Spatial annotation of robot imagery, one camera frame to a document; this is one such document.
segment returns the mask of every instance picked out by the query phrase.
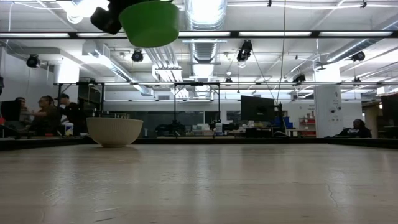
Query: black monitor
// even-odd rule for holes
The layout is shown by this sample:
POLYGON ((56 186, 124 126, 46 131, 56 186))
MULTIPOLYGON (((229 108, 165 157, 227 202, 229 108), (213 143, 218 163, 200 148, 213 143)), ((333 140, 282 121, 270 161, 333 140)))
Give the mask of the black monitor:
POLYGON ((275 120, 275 101, 256 96, 241 96, 241 120, 268 122, 275 120))
POLYGON ((383 117, 397 121, 398 120, 398 94, 382 96, 383 117))
POLYGON ((19 121, 20 113, 20 101, 0 101, 0 118, 5 119, 6 121, 19 121))

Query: white bowl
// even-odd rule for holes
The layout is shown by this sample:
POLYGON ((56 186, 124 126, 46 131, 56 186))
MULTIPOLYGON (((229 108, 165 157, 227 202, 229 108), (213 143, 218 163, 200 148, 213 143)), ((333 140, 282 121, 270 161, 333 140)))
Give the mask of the white bowl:
POLYGON ((88 134, 103 147, 124 147, 133 143, 143 121, 118 118, 87 118, 88 134))

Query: table surface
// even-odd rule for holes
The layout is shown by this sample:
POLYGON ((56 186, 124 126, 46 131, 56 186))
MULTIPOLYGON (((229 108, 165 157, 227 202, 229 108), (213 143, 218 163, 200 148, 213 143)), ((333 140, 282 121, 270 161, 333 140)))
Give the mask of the table surface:
POLYGON ((1 223, 398 223, 398 151, 327 144, 0 152, 1 223))

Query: green bowl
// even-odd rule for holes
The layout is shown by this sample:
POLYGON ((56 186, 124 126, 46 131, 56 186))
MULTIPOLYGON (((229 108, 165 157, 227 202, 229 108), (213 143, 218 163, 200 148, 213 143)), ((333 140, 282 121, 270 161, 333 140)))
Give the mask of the green bowl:
POLYGON ((161 47, 178 38, 178 7, 165 1, 147 1, 125 8, 120 23, 136 47, 161 47))

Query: black cap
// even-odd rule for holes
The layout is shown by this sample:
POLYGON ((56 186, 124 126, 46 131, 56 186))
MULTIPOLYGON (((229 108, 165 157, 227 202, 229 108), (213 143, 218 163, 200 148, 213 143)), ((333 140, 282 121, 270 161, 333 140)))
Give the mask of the black cap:
POLYGON ((64 94, 64 93, 61 94, 61 98, 66 98, 66 99, 69 100, 69 96, 66 95, 66 94, 64 94))

